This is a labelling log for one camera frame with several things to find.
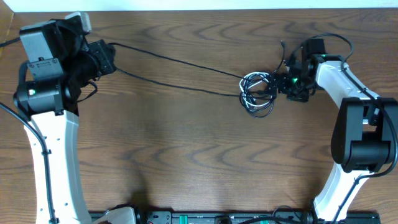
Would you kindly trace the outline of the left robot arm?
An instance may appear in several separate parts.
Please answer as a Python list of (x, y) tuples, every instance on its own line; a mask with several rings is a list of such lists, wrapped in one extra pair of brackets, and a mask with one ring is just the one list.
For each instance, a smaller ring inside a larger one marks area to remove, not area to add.
[(83, 12), (24, 26), (19, 37), (27, 61), (19, 69), (14, 103), (27, 120), (34, 160), (37, 223), (91, 223), (77, 156), (81, 91), (115, 71), (115, 50), (89, 43)]

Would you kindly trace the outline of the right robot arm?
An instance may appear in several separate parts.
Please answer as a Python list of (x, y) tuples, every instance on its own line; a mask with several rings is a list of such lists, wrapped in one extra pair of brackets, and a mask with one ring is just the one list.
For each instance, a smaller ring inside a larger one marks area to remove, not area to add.
[(287, 73), (272, 75), (265, 94), (285, 94), (306, 102), (325, 90), (339, 109), (331, 137), (333, 168), (302, 223), (338, 223), (364, 183), (397, 165), (397, 100), (369, 90), (352, 73), (347, 59), (328, 54), (323, 35), (304, 40), (299, 61), (290, 55)]

